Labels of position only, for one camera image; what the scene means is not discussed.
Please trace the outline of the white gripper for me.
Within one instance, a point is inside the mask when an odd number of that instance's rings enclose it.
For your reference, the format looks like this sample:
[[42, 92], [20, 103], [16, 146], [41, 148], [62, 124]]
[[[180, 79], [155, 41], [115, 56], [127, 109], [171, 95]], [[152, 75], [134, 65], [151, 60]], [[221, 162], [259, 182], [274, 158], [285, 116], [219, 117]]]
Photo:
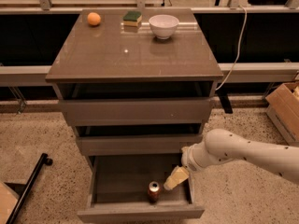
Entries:
[[183, 167], [177, 166], [164, 182], [166, 190], [172, 190], [189, 178], [189, 172], [199, 172], [215, 162], [204, 142], [194, 144], [182, 149], [181, 163]]

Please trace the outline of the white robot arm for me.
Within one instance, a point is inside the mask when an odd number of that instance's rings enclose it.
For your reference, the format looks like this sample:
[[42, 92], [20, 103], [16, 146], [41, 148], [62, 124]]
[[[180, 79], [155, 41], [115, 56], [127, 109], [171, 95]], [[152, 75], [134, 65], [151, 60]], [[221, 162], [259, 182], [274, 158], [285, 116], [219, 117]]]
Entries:
[[181, 166], [172, 171], [164, 188], [174, 189], [191, 173], [232, 160], [247, 161], [292, 183], [299, 183], [298, 147], [256, 142], [223, 129], [214, 129], [201, 143], [182, 149]]

